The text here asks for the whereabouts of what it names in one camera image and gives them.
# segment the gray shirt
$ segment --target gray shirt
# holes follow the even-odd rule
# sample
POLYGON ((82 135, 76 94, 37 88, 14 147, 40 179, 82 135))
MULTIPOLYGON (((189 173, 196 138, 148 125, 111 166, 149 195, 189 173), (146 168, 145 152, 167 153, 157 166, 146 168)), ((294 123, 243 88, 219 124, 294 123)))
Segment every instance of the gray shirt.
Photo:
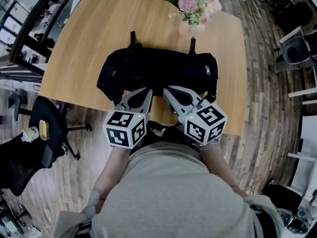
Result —
MULTIPOLYGON (((199 153, 187 146, 159 142, 130 157, 120 183, 109 193, 101 212, 92 218, 90 235, 253 238, 257 232, 261 238, 262 228, 250 205, 270 214, 279 237, 283 223, 268 197, 243 199, 221 178, 209 173, 199 153)), ((76 223, 85 220, 84 215, 82 218, 76 223)), ((62 219, 60 224, 70 234, 62 219)), ((73 237, 57 227, 54 233, 54 237, 73 237)))

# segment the black bag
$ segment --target black bag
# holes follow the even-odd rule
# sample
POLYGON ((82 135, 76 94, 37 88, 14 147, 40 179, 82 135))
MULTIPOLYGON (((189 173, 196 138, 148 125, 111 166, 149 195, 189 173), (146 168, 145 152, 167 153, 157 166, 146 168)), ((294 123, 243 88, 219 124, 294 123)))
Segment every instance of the black bag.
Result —
POLYGON ((215 101, 218 80, 217 62, 210 53, 196 54, 195 39, 191 39, 189 54, 142 48, 135 43, 135 32, 131 32, 128 48, 111 53, 100 72, 97 87, 106 96, 119 104, 121 89, 130 92, 150 87, 153 94, 162 96, 168 85, 182 86, 199 95, 208 91, 205 97, 215 101))

